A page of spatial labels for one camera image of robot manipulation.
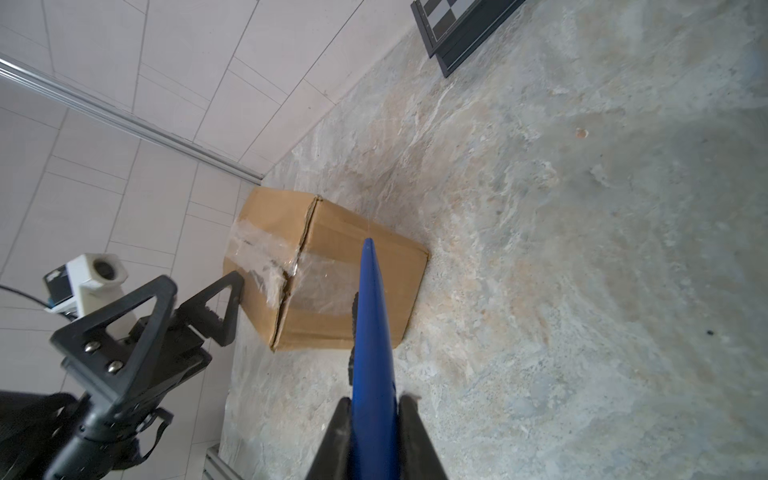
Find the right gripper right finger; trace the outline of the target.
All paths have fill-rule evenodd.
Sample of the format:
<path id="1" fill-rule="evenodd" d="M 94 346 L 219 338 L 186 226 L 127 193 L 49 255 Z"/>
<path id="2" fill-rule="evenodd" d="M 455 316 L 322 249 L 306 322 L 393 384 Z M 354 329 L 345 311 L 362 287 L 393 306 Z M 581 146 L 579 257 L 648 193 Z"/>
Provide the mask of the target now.
<path id="1" fill-rule="evenodd" d="M 437 452 L 418 412 L 417 399 L 403 394 L 397 415 L 400 478 L 447 480 Z"/>

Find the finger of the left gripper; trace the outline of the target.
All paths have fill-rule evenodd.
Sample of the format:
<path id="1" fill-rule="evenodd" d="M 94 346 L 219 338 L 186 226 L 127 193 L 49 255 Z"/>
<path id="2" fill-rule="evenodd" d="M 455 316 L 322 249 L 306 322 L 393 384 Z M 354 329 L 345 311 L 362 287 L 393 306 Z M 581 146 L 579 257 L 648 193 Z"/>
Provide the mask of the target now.
<path id="1" fill-rule="evenodd" d="M 176 284 L 161 275 L 55 331 L 51 343 L 63 355 L 63 368 L 97 403 L 115 411 L 131 408 L 149 389 L 176 293 Z M 147 302 L 154 307 L 134 343 L 109 333 L 111 324 Z"/>
<path id="2" fill-rule="evenodd" d="M 244 278 L 237 271 L 231 271 L 182 303 L 176 309 L 176 317 L 204 338 L 226 347 L 235 340 L 244 285 Z M 224 290 L 229 290 L 229 298 L 225 315 L 221 317 L 208 307 L 208 302 Z"/>

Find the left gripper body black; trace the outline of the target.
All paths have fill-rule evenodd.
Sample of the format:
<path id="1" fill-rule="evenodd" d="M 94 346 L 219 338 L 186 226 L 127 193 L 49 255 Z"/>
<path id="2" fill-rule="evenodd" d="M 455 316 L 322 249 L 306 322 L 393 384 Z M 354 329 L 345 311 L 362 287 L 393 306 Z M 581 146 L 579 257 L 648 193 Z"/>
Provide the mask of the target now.
<path id="1" fill-rule="evenodd" d="M 173 421 L 163 399 L 211 361 L 202 337 L 175 319 L 144 317 L 115 339 L 105 324 L 83 318 L 51 342 L 84 394 L 45 455 L 45 479 L 102 479 L 144 463 L 151 453 L 140 433 L 156 424 L 163 435 Z"/>

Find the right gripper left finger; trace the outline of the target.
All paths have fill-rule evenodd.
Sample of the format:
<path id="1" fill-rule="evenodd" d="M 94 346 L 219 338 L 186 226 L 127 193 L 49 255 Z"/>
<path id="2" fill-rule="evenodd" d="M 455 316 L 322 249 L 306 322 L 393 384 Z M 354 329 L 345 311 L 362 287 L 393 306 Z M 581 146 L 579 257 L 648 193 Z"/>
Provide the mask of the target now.
<path id="1" fill-rule="evenodd" d="M 305 479 L 348 480 L 351 436 L 351 399 L 342 397 L 336 405 Z"/>

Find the blue utility knife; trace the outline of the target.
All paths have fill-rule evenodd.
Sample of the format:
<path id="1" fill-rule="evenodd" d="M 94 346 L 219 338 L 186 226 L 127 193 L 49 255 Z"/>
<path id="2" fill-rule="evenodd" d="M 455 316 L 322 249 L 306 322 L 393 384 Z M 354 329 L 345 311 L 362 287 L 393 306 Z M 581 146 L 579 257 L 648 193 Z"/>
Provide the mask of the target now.
<path id="1" fill-rule="evenodd" d="M 390 329 L 374 241 L 360 262 L 353 384 L 351 462 L 355 479 L 397 479 L 397 400 Z"/>

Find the brown cardboard express box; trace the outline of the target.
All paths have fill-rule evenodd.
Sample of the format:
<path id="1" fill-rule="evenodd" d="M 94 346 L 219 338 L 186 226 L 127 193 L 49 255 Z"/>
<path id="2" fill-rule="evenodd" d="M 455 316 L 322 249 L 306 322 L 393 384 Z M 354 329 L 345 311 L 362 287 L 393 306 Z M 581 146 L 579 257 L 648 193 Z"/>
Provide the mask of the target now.
<path id="1" fill-rule="evenodd" d="M 223 271 L 243 276 L 241 308 L 270 350 L 351 349 L 366 239 L 374 242 L 391 344 L 398 346 L 428 249 L 318 195 L 251 191 L 231 227 Z"/>

